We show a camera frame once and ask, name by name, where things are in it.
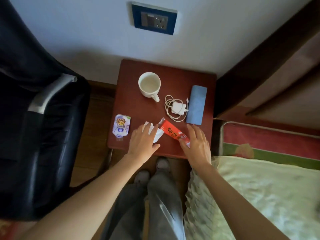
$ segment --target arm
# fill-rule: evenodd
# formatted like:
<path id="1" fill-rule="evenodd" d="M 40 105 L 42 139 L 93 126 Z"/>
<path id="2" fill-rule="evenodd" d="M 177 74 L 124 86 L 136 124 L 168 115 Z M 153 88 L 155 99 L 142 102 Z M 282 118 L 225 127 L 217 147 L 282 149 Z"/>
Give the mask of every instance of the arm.
<path id="1" fill-rule="evenodd" d="M 286 235 L 226 182 L 211 165 L 210 145 L 203 131 L 195 125 L 188 125 L 188 129 L 190 148 L 183 141 L 180 141 L 180 145 L 190 165 L 208 187 L 234 237 L 237 240 L 289 240 Z"/>
<path id="2" fill-rule="evenodd" d="M 113 168 L 46 215 L 22 239 L 90 240 L 130 177 L 160 147 L 152 145 L 158 126 L 148 135 L 150 125 L 133 131 L 128 153 Z"/>

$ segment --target hand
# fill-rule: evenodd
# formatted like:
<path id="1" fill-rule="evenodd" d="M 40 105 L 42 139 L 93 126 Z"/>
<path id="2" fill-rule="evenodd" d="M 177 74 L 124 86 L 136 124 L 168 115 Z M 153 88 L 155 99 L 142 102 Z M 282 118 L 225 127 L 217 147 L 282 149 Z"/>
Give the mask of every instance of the hand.
<path id="1" fill-rule="evenodd" d="M 210 145 L 204 132 L 198 126 L 189 124 L 186 126 L 189 130 L 190 148 L 184 140 L 179 139 L 179 142 L 191 167 L 199 173 L 201 168 L 211 165 Z"/>
<path id="2" fill-rule="evenodd" d="M 131 135 L 128 155 L 137 161 L 139 167 L 148 161 L 152 154 L 154 154 L 154 152 L 160 147 L 160 144 L 152 145 L 158 130 L 158 125 L 152 129 L 149 135 L 148 132 L 150 126 L 150 123 L 146 126 L 140 125 L 139 128 L 135 129 Z"/>

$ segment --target white mug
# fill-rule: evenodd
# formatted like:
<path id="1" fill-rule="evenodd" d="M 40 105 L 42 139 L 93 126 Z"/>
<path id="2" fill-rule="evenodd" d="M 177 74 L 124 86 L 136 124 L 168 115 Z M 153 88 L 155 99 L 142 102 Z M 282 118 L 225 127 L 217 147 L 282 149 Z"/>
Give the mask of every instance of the white mug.
<path id="1" fill-rule="evenodd" d="M 138 85 L 143 96 L 153 98 L 159 102 L 158 92 L 161 86 L 161 80 L 157 74 L 153 72 L 143 73 L 138 80 Z"/>

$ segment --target leather chair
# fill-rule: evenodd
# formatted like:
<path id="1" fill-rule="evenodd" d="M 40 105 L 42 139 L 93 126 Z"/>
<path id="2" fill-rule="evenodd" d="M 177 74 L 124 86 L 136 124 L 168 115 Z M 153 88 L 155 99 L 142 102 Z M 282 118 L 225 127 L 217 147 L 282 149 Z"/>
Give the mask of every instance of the leather chair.
<path id="1" fill-rule="evenodd" d="M 44 50 L 9 0 L 0 34 L 0 218 L 36 220 L 70 195 L 90 85 Z"/>

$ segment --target white tissue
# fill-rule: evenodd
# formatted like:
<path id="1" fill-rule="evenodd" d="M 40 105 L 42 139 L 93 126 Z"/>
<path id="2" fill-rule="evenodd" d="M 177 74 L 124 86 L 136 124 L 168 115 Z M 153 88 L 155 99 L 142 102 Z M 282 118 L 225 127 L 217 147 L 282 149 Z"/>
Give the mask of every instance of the white tissue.
<path id="1" fill-rule="evenodd" d="M 148 132 L 149 135 L 150 135 L 150 133 L 151 133 L 151 131 L 152 131 L 153 128 L 154 128 L 154 126 L 153 126 L 153 124 L 151 123 L 150 129 L 149 129 L 149 132 Z M 159 129 L 159 128 L 158 128 L 157 133 L 155 134 L 153 143 L 156 143 L 156 142 L 159 140 L 159 138 L 163 135 L 163 133 L 164 133 L 164 131 L 163 131 L 162 129 Z"/>

